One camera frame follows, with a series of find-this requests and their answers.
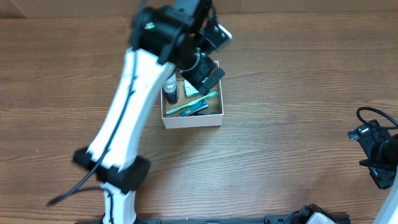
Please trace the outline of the Dettol soap bar pack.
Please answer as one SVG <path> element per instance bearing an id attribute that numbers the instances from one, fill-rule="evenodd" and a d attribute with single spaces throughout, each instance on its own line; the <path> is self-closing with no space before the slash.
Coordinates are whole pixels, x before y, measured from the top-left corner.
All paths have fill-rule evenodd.
<path id="1" fill-rule="evenodd" d="M 187 98 L 194 97 L 200 94 L 198 90 L 194 86 L 192 86 L 187 80 L 183 81 L 183 86 L 185 90 L 185 96 Z"/>

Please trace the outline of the blue disposable razor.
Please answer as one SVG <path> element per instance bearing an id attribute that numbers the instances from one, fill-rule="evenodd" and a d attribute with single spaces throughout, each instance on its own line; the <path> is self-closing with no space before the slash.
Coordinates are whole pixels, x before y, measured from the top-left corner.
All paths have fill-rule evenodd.
<path id="1" fill-rule="evenodd" d="M 193 115 L 194 116 L 207 116 L 207 115 L 218 115 L 218 114 L 221 114 L 221 113 L 210 111 L 209 113 L 196 112 Z"/>

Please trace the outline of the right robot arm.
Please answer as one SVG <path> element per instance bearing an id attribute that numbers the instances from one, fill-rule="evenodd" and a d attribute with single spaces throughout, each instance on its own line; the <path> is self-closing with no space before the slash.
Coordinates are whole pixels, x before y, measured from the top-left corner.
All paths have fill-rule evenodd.
<path id="1" fill-rule="evenodd" d="M 390 135 L 374 119 L 348 132 L 359 142 L 367 158 L 359 162 L 379 189 L 390 189 L 374 223 L 397 223 L 397 135 Z M 332 215 L 315 204 L 306 205 L 287 215 L 283 223 L 350 223 L 347 215 Z"/>

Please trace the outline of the green white toothbrush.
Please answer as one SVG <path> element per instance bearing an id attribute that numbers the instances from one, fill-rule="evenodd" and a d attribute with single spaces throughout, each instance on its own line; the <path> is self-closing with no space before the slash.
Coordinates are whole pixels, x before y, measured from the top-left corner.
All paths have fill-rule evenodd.
<path id="1" fill-rule="evenodd" d="M 178 112 L 178 111 L 180 111 L 180 110 L 182 110 L 184 108 L 188 108 L 189 106 L 192 106 L 192 105 L 198 103 L 201 100 L 205 100 L 205 99 L 208 99 L 208 98 L 214 98 L 216 96 L 218 96 L 218 92 L 217 91 L 210 91 L 207 95 L 205 95 L 205 96 L 203 96 L 201 98 L 193 100 L 193 101 L 191 101 L 189 103 L 186 103 L 186 104 L 184 104 L 182 106 L 179 106 L 178 108 L 174 108 L 174 109 L 168 110 L 166 112 L 166 114 L 167 115 L 174 114 L 174 113 L 176 113 L 176 112 Z"/>

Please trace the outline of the Colgate toothpaste tube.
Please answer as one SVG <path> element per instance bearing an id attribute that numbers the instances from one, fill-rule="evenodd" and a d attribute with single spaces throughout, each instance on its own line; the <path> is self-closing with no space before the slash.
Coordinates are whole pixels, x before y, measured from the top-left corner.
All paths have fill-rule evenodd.
<path id="1" fill-rule="evenodd" d="M 183 110 L 177 117 L 186 117 L 191 116 L 199 111 L 205 110 L 209 107 L 208 103 L 205 100 L 200 100 L 192 106 L 189 106 L 186 110 Z"/>

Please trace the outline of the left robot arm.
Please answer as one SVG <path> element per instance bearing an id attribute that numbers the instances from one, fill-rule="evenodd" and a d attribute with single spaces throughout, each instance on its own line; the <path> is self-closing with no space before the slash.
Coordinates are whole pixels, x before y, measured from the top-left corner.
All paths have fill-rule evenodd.
<path id="1" fill-rule="evenodd" d="M 175 1 L 141 9 L 132 22 L 130 47 L 118 89 L 94 141 L 73 160 L 100 181 L 105 212 L 101 223 L 135 223 L 135 193 L 150 167 L 137 155 L 146 119 L 164 83 L 181 74 L 201 95 L 224 76 L 210 58 L 231 40 L 211 1 Z"/>

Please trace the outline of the dark blue pump bottle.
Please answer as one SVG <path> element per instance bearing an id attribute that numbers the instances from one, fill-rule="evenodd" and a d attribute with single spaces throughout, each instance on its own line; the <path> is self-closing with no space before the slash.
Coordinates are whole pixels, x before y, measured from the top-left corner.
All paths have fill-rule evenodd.
<path id="1" fill-rule="evenodd" d="M 169 78 L 164 82 L 162 89 L 168 103 L 170 105 L 175 105 L 178 102 L 178 83 L 176 73 L 169 76 Z"/>

